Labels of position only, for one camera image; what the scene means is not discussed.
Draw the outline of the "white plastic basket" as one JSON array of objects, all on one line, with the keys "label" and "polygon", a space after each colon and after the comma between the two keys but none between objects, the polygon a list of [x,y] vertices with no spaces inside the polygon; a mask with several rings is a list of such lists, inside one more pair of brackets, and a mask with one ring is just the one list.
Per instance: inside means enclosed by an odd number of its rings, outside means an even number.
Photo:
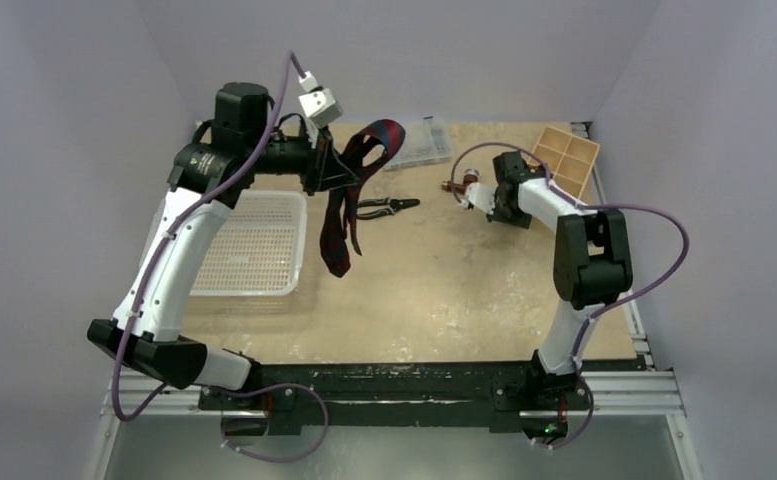
[{"label": "white plastic basket", "polygon": [[191,295],[291,294],[303,265],[306,227],[304,195],[291,191],[244,191],[207,250]]}]

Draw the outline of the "wooden compartment box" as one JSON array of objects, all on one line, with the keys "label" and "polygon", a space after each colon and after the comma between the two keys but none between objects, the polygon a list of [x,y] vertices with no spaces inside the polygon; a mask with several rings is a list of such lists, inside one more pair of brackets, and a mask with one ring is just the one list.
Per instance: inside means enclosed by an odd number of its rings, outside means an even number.
[{"label": "wooden compartment box", "polygon": [[545,126],[532,152],[548,167],[560,189],[581,199],[601,146],[587,138]]}]

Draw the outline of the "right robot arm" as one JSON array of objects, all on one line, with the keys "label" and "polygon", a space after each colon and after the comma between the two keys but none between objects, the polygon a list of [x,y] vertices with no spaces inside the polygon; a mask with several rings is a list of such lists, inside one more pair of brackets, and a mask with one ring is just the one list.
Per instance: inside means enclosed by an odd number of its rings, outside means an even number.
[{"label": "right robot arm", "polygon": [[544,167],[529,166],[517,151],[492,163],[497,185],[486,218],[521,228],[538,220],[555,236],[552,280],[559,303],[525,381],[528,399],[548,407],[577,387],[601,309],[632,286],[626,219],[618,209],[597,210],[559,190]]}]

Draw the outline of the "red navy striped tie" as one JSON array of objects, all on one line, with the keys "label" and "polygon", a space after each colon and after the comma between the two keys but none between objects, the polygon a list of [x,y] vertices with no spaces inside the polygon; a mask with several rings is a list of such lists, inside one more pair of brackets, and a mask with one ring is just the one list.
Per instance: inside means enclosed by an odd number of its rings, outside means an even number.
[{"label": "red navy striped tie", "polygon": [[394,120],[374,121],[353,135],[341,153],[343,166],[358,179],[351,186],[333,189],[328,195],[319,247],[321,258],[330,274],[342,278],[350,269],[347,240],[361,255],[357,238],[357,212],[363,185],[380,171],[402,148],[404,127]]}]

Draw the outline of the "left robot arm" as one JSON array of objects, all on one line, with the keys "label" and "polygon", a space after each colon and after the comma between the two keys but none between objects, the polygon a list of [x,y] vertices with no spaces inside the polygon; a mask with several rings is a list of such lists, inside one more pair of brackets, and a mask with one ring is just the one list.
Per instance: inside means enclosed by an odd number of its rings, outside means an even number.
[{"label": "left robot arm", "polygon": [[112,316],[93,320],[87,331],[114,361],[113,386],[131,369],[165,387],[223,388],[239,409],[259,402],[262,382],[251,375],[252,359],[182,332],[207,253],[258,175],[295,175],[307,193],[328,193],[321,253],[333,275],[348,271],[358,250],[357,196],[368,174],[364,150],[402,141],[404,132],[394,123],[376,123],[338,150],[329,128],[343,112],[337,96],[313,80],[303,80],[301,88],[297,135],[280,130],[281,94],[230,82],[217,91],[213,116],[176,155],[155,238],[136,278]]}]

